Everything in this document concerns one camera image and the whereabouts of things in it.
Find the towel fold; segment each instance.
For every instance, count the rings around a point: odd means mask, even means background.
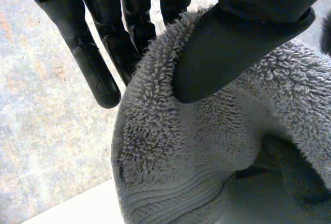
[[[281,175],[275,186],[302,210],[298,223],[331,223],[329,57],[289,41],[214,95],[181,104],[173,71],[206,11],[183,14],[151,43],[123,95],[111,159],[125,222],[215,223],[236,182],[259,171]]]

